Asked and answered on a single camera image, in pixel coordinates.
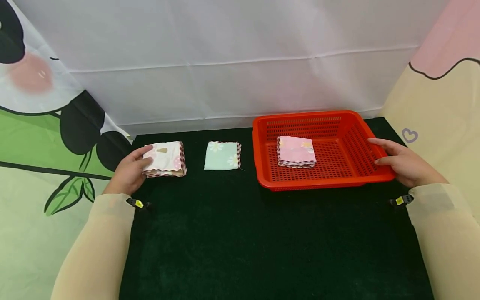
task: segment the white fabric curtain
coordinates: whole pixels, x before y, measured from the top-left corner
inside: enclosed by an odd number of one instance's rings
[[[15,0],[132,134],[374,116],[447,0]]]

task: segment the beige sweater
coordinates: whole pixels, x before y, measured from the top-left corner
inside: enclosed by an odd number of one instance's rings
[[[480,226],[456,187],[411,190],[408,214],[436,300],[480,299]],[[129,197],[101,195],[68,253],[53,300],[117,300],[127,259],[134,208]]]

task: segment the red plastic basket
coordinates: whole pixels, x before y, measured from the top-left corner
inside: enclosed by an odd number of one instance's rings
[[[282,135],[313,141],[313,169],[278,165],[277,138]],[[389,166],[374,164],[387,154],[367,138],[375,137],[354,111],[327,111],[258,117],[253,121],[253,151],[259,183],[272,191],[360,186],[389,181]]]

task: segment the dark green tablecloth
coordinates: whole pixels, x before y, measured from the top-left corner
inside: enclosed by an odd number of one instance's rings
[[[377,137],[400,142],[383,118]],[[433,299],[407,212],[387,199],[396,181],[357,188],[270,192],[256,179],[252,129],[138,136],[183,141],[188,175],[148,179],[120,298]],[[208,141],[239,141],[243,170],[204,171]]]

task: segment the black clip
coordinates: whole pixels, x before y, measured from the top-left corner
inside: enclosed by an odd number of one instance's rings
[[[150,211],[152,209],[152,203],[151,202],[143,203],[140,200],[133,199],[133,198],[128,198],[127,203],[130,204],[131,206],[135,207],[136,211]]]
[[[396,199],[390,199],[388,200],[388,202],[393,207],[403,207],[403,206],[407,206],[407,204],[411,203],[414,199],[415,198],[412,195],[407,194],[407,195],[400,196]]]

